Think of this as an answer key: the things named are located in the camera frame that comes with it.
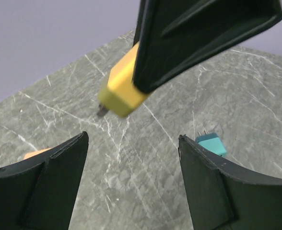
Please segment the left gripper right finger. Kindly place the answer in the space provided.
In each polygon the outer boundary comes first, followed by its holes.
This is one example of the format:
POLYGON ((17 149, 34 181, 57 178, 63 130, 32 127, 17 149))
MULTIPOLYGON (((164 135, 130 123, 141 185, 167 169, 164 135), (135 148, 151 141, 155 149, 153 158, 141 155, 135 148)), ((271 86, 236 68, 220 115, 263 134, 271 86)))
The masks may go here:
POLYGON ((196 230, 282 230, 282 179, 220 157, 185 135, 178 154, 196 230))

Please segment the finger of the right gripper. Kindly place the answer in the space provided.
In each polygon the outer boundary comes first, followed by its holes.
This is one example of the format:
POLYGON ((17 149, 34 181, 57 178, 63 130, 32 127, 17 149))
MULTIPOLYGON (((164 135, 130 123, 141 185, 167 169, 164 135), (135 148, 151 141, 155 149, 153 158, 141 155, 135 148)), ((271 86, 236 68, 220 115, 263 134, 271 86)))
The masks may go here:
POLYGON ((142 0, 133 83, 151 93, 281 20, 280 0, 142 0))

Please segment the yellow plug adapter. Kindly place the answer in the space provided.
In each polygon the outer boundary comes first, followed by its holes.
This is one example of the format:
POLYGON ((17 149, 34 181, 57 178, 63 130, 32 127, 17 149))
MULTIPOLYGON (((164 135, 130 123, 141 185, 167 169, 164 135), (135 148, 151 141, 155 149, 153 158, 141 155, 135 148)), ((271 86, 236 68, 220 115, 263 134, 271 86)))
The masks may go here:
POLYGON ((98 117, 105 116, 109 111, 119 117, 127 117, 150 96, 133 84, 138 48, 139 43, 136 43, 102 80, 98 93, 98 117))

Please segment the peach cube socket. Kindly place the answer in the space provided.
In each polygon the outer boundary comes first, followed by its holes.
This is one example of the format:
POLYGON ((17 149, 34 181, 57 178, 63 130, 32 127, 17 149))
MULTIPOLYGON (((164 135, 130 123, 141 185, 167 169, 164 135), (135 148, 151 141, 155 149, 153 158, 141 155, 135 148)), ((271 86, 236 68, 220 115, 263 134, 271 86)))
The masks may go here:
POLYGON ((25 154, 23 160, 26 160, 26 159, 28 159, 28 158, 31 158, 31 157, 33 157, 33 156, 35 156, 35 155, 38 155, 38 154, 40 154, 40 153, 42 153, 42 152, 45 152, 45 151, 49 150, 49 149, 50 149, 50 148, 41 149, 41 150, 36 150, 36 151, 33 151, 33 152, 29 152, 29 153, 25 154))

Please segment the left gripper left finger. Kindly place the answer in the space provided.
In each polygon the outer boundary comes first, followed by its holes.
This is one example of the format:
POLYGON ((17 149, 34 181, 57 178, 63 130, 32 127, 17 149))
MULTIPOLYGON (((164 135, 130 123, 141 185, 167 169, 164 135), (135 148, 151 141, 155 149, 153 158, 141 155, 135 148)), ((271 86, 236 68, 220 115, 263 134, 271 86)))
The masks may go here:
POLYGON ((0 230, 67 230, 89 146, 82 132, 0 167, 0 230))

